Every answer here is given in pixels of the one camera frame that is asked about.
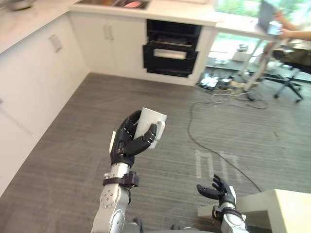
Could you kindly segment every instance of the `black oven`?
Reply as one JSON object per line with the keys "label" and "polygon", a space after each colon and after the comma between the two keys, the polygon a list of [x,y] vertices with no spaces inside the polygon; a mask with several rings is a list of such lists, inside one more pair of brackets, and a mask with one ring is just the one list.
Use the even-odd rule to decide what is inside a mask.
{"label": "black oven", "polygon": [[198,25],[148,19],[144,68],[149,73],[188,77],[198,54],[195,49],[200,31]]}

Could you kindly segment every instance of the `gray carpet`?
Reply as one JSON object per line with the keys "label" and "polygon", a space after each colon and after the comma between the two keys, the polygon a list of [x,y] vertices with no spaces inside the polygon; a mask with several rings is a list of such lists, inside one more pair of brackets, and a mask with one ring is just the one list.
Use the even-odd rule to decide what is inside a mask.
{"label": "gray carpet", "polygon": [[[290,90],[273,99],[279,87],[271,81],[260,84],[265,110],[246,105],[264,107],[264,102],[197,104],[190,131],[263,191],[311,192],[311,88],[304,84],[305,99],[295,104]],[[216,173],[235,187],[238,197],[257,190],[188,137],[190,106],[209,99],[195,87],[88,75],[0,198],[0,232],[90,232],[103,173],[110,171],[111,133],[143,106],[167,114],[167,127],[154,150],[136,157],[133,170],[140,187],[132,189],[127,220],[142,218],[146,231],[181,224],[220,232],[216,221],[197,217],[199,206],[215,202],[199,196],[195,185],[210,185]]]}

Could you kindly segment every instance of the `oven handle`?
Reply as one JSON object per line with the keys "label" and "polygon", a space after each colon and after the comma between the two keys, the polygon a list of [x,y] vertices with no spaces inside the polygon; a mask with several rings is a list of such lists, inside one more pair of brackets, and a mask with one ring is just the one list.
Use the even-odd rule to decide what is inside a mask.
{"label": "oven handle", "polygon": [[148,42],[145,46],[152,50],[163,49],[163,50],[173,50],[173,51],[181,51],[181,52],[195,51],[194,46],[159,42],[159,41],[154,41],[154,40]]}

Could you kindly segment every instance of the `white mug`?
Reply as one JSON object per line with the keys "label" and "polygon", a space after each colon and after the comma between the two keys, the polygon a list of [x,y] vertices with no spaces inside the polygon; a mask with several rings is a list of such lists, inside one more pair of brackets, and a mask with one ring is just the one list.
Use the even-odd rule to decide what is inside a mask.
{"label": "white mug", "polygon": [[151,149],[155,148],[157,141],[160,140],[163,134],[166,118],[167,118],[167,115],[158,113],[148,108],[142,108],[140,118],[138,120],[138,125],[136,128],[136,132],[134,135],[134,139],[144,135],[149,130],[150,125],[152,123],[156,124],[155,140],[153,143],[151,143],[149,147]]}

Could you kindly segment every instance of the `person's hand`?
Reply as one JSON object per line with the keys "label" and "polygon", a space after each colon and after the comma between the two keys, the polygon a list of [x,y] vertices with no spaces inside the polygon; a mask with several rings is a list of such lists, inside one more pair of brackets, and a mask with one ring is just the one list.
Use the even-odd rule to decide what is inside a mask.
{"label": "person's hand", "polygon": [[111,164],[126,163],[130,167],[134,164],[134,156],[143,152],[156,137],[156,124],[151,124],[149,130],[134,139],[141,110],[133,112],[118,128],[110,152]]}
{"label": "person's hand", "polygon": [[283,11],[281,11],[281,10],[275,11],[275,12],[274,12],[274,18],[275,18],[277,21],[279,21],[279,22],[282,23],[283,20],[284,20]]}
{"label": "person's hand", "polygon": [[292,32],[293,31],[287,30],[284,27],[282,27],[280,30],[280,35],[278,35],[277,37],[279,39],[289,38],[289,37],[292,37]]}

